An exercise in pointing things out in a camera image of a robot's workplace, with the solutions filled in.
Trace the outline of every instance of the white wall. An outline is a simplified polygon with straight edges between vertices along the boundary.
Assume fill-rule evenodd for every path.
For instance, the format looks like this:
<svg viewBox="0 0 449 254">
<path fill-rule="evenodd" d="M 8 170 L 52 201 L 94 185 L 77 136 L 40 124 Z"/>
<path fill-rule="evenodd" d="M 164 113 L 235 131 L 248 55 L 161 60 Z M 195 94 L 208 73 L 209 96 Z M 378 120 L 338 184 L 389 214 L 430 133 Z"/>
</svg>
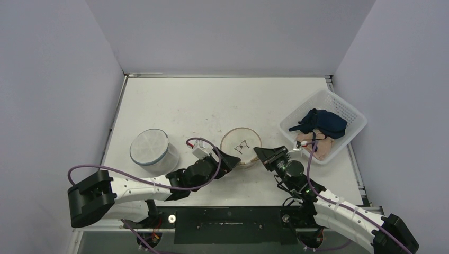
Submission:
<svg viewBox="0 0 449 254">
<path fill-rule="evenodd" d="M 86 0 L 128 72 L 333 74 L 374 0 Z"/>
<path fill-rule="evenodd" d="M 370 200 L 419 253 L 449 253 L 449 1 L 377 0 L 334 76 L 368 118 L 353 146 Z"/>
<path fill-rule="evenodd" d="M 67 170 L 100 162 L 122 82 L 85 1 L 0 2 L 1 253 L 66 251 Z"/>
</svg>

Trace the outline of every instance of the white plastic basket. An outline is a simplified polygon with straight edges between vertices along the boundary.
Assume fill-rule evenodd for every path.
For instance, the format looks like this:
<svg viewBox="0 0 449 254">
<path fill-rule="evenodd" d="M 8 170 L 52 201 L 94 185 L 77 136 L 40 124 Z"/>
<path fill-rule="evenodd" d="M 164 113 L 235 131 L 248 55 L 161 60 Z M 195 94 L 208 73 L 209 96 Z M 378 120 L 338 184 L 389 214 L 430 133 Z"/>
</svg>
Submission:
<svg viewBox="0 0 449 254">
<path fill-rule="evenodd" d="M 345 135 L 335 140 L 327 157 L 324 160 L 318 160 L 313 157 L 313 162 L 318 164 L 326 164 L 332 160 L 332 158 L 340 152 L 341 149 L 349 144 L 349 142 L 365 127 L 368 121 L 362 113 L 360 113 L 340 96 L 327 89 L 321 89 L 310 95 L 298 108 L 296 108 L 279 124 L 282 134 L 292 143 L 295 143 L 296 136 L 300 131 L 290 132 L 289 128 L 298 125 L 298 121 L 301 121 L 307 115 L 309 110 L 313 108 L 333 112 L 348 122 Z M 307 155 L 307 157 L 310 156 L 310 153 L 307 152 L 306 149 L 302 149 L 302 152 Z"/>
</svg>

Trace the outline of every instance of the black metal base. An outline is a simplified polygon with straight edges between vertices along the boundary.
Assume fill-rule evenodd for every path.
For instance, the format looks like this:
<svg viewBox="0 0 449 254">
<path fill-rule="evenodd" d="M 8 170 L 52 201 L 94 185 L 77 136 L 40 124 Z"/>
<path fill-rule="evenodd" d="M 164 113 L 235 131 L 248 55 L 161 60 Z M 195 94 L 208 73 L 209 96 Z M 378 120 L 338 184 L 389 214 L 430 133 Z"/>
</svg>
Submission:
<svg viewBox="0 0 449 254">
<path fill-rule="evenodd" d="M 296 206 L 261 207 L 158 207 L 163 216 L 161 229 L 175 226 L 175 244 L 262 243 L 298 244 L 282 216 L 291 216 L 295 228 L 318 227 L 313 218 Z M 176 215 L 170 224 L 169 215 Z"/>
</svg>

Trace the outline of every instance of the beige fabric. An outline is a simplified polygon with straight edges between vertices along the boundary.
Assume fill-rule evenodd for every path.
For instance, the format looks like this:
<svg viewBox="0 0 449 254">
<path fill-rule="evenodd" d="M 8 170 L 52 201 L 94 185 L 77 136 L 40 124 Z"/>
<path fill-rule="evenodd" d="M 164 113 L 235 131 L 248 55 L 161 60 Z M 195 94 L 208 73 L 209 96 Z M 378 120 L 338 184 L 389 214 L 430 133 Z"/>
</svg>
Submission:
<svg viewBox="0 0 449 254">
<path fill-rule="evenodd" d="M 321 131 L 319 131 L 318 129 L 313 130 L 316 134 L 315 138 L 316 139 L 322 139 L 318 141 L 318 150 L 313 154 L 313 156 L 315 156 L 315 158 L 317 158 L 318 160 L 324 160 L 325 157 L 327 156 L 327 154 L 329 154 L 331 148 L 332 148 L 332 144 L 334 143 L 334 139 L 331 137 L 326 137 L 324 134 L 321 133 Z M 298 134 L 298 136 L 296 137 L 297 141 L 307 141 L 310 142 L 312 141 L 313 138 L 313 133 L 309 132 L 308 134 L 304 134 L 304 133 L 300 133 Z M 311 152 L 312 151 L 312 145 L 308 145 L 306 147 L 306 150 Z"/>
</svg>

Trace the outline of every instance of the dark blue fabric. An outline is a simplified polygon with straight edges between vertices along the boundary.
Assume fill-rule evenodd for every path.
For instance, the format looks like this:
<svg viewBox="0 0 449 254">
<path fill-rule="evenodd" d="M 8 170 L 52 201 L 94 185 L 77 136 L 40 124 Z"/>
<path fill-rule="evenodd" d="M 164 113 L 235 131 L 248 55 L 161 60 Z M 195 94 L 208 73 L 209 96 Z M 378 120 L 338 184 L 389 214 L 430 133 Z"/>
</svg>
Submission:
<svg viewBox="0 0 449 254">
<path fill-rule="evenodd" d="M 341 138 L 345 135 L 347 122 L 340 116 L 326 111 L 310 110 L 307 115 L 298 122 L 299 125 L 289 128 L 289 131 L 301 131 L 307 134 L 314 129 L 320 130 L 324 135 L 333 139 Z"/>
</svg>

